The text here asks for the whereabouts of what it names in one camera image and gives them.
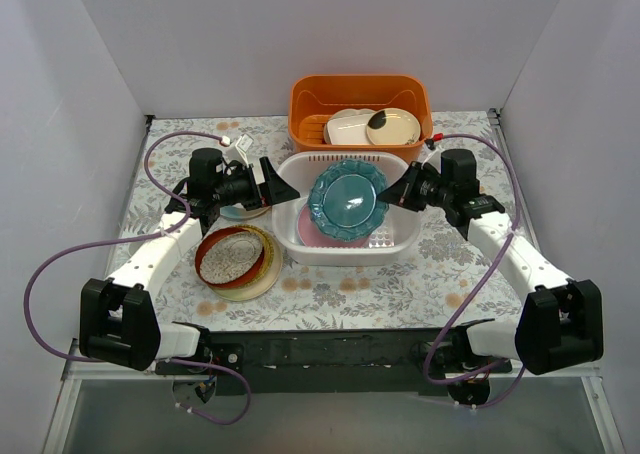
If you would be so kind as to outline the teal scalloped plate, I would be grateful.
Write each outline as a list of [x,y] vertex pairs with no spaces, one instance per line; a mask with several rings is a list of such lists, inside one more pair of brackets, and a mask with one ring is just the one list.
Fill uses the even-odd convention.
[[377,199],[388,187],[374,164],[344,159],[331,164],[315,180],[307,197],[311,222],[324,236],[351,243],[379,228],[388,205]]

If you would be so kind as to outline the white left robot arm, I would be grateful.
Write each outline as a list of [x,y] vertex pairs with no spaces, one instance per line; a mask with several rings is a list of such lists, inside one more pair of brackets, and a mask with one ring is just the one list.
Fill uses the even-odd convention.
[[176,357],[193,374],[213,360],[200,341],[204,329],[191,324],[161,324],[153,301],[183,256],[199,244],[220,210],[242,205],[247,210],[299,198],[268,158],[246,166],[226,163],[215,148],[193,151],[189,175],[171,192],[171,200],[151,239],[105,280],[91,279],[80,303],[79,348],[82,355],[143,371],[158,360]]

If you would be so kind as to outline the white plastic bin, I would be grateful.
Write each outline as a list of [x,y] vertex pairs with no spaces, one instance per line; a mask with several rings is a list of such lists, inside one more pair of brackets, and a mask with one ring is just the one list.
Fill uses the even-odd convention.
[[294,154],[277,169],[278,175],[300,193],[300,198],[272,208],[272,230],[276,239],[296,262],[308,266],[381,266],[397,260],[414,244],[420,233],[416,213],[392,206],[385,220],[361,247],[308,247],[298,235],[298,217],[306,204],[315,179],[331,164],[354,159],[375,165],[389,181],[395,182],[408,168],[401,158],[384,152],[320,151]]

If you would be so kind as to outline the pink bear plate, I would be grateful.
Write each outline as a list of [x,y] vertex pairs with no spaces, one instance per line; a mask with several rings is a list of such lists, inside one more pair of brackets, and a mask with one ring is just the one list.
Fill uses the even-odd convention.
[[312,222],[307,205],[304,205],[298,214],[297,235],[302,245],[314,248],[360,248],[368,242],[367,237],[345,242],[323,234]]

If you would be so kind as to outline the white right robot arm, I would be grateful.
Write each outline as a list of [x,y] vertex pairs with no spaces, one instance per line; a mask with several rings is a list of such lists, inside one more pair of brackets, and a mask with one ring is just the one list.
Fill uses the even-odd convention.
[[457,328],[454,363],[475,371],[488,358],[516,360],[535,375],[602,358],[602,296],[591,280],[578,281],[553,266],[492,196],[480,191],[477,164],[467,149],[442,152],[440,165],[412,163],[377,196],[413,212],[441,209],[446,221],[491,262],[522,303],[517,323],[485,320]]

